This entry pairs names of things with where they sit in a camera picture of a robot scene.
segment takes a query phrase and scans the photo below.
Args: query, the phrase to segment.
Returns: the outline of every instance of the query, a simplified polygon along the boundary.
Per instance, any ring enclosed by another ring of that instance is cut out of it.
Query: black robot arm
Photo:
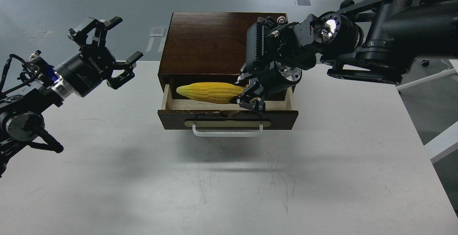
[[[10,54],[3,70],[0,90],[13,59],[21,61],[23,72],[18,79],[23,83],[0,92],[0,177],[8,161],[26,146],[57,153],[64,150],[44,129],[41,113],[49,106],[61,106],[72,93],[85,97],[103,80],[117,89],[134,77],[136,61],[143,54],[136,52],[126,61],[116,61],[105,46],[107,31],[121,21],[120,17],[110,21],[89,18],[77,28],[70,28],[68,37],[80,49],[57,67],[39,57],[40,51],[32,54],[29,60]],[[87,43],[88,33],[94,29],[92,41]],[[113,70],[124,72],[111,77]],[[33,142],[37,137],[45,143]]]
[[[361,22],[371,22],[366,37]],[[301,23],[259,18],[247,31],[247,60],[236,82],[248,86],[233,101],[265,111],[265,98],[299,83],[317,53],[331,77],[399,84],[417,56],[458,57],[457,25],[458,0],[345,0],[338,11]]]

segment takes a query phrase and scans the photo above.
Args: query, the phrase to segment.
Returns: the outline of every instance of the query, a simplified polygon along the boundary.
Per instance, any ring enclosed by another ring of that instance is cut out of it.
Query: toy corn
[[[222,82],[200,82],[183,85],[176,92],[189,99],[208,103],[231,103],[233,97],[243,92],[245,87],[239,87]]]

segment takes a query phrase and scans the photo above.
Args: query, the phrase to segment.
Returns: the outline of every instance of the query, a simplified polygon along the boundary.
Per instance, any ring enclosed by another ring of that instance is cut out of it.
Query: wooden drawer
[[[245,63],[247,30],[258,17],[284,13],[174,12],[167,32],[158,78],[164,91],[157,111],[165,129],[292,129],[298,116],[289,88],[266,100],[266,112],[236,104],[187,99],[176,88],[195,82],[234,83]]]

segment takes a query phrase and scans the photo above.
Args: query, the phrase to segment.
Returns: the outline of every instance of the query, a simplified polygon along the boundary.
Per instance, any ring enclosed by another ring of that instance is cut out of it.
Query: gray floor
[[[341,1],[310,0],[311,6],[299,6],[296,0],[0,0],[0,57],[6,59],[10,53],[28,57],[40,49],[49,64],[62,62],[78,49],[67,39],[68,28],[77,26],[88,16],[109,19],[118,15],[124,22],[110,31],[107,38],[107,46],[116,58],[126,59],[139,50],[145,54],[143,60],[159,60],[161,39],[155,39],[147,51],[149,35],[152,28],[166,28],[174,11],[285,12],[290,21],[301,21],[309,13],[320,15],[337,10]],[[432,60],[426,68],[416,62],[404,76],[404,82],[446,68],[437,60]],[[11,74],[18,70],[19,65],[13,65]],[[156,74],[151,73],[151,78],[156,78]],[[10,75],[5,88],[15,83],[15,75]],[[443,78],[402,93],[423,143],[458,121],[457,85],[455,80]],[[450,198],[458,195],[456,159],[451,155],[435,164]]]

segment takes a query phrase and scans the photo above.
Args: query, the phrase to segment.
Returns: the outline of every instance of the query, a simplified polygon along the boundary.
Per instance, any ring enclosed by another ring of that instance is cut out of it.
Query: drawer
[[[162,106],[157,114],[165,129],[292,129],[299,114],[293,90],[286,90],[284,100],[265,101],[265,113],[247,111],[237,104],[216,104],[176,99],[170,85],[165,85]]]

